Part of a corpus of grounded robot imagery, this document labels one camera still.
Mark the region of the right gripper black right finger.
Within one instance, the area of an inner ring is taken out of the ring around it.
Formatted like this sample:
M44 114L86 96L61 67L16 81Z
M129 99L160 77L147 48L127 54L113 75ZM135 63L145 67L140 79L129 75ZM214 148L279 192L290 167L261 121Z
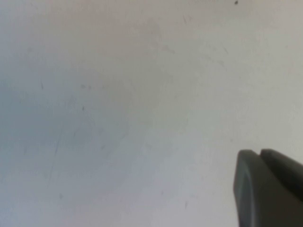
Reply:
M260 157L279 182L303 200L303 165L273 149L262 149Z

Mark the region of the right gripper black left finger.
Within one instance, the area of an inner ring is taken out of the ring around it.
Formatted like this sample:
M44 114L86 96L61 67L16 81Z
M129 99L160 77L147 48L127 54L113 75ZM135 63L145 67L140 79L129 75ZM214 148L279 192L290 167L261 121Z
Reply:
M303 201L274 176L260 154L241 150L233 184L240 227L301 227Z

